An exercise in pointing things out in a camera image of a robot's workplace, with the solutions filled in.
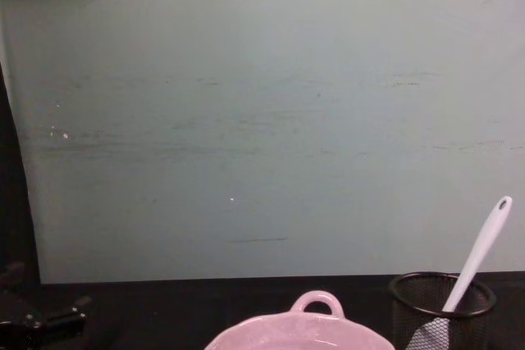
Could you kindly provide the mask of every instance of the mesh pen holder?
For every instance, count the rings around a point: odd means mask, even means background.
[[[394,298],[394,346],[405,350],[416,330],[435,319],[437,335],[448,335],[449,350],[486,350],[494,293],[473,280],[454,312],[443,312],[458,276],[438,272],[401,275],[390,282]],[[435,350],[428,343],[412,343],[410,350]]]

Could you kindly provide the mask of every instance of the wall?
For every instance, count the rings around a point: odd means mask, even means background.
[[[43,280],[525,270],[525,0],[2,0]]]

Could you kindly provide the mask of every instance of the pot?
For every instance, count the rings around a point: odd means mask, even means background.
[[[330,315],[304,311],[322,302]],[[219,334],[205,350],[394,350],[369,328],[346,320],[336,297],[324,291],[301,296],[290,311],[254,317]]]

